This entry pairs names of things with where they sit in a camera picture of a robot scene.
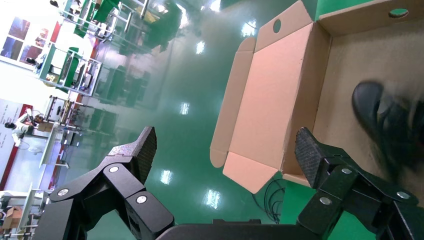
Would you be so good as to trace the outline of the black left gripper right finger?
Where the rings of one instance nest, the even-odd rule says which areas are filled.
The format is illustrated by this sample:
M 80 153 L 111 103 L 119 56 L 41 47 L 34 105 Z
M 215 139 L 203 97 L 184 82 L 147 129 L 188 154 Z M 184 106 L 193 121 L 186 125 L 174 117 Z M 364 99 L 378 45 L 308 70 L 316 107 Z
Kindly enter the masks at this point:
M 296 134 L 294 153 L 315 190 L 298 226 L 326 240 L 347 212 L 378 240 L 423 239 L 424 210 L 412 193 L 363 170 L 342 148 L 320 143 L 306 127 Z

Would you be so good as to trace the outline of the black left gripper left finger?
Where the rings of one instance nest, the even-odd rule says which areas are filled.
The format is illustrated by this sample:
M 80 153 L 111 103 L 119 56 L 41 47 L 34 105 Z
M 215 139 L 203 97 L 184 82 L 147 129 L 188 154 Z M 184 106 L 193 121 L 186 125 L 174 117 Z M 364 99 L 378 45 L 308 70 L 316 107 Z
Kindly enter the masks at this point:
M 155 128 L 115 146 L 93 170 L 55 189 L 33 238 L 85 240 L 99 220 L 115 211 L 138 240 L 154 240 L 175 224 L 174 216 L 145 187 L 157 150 Z

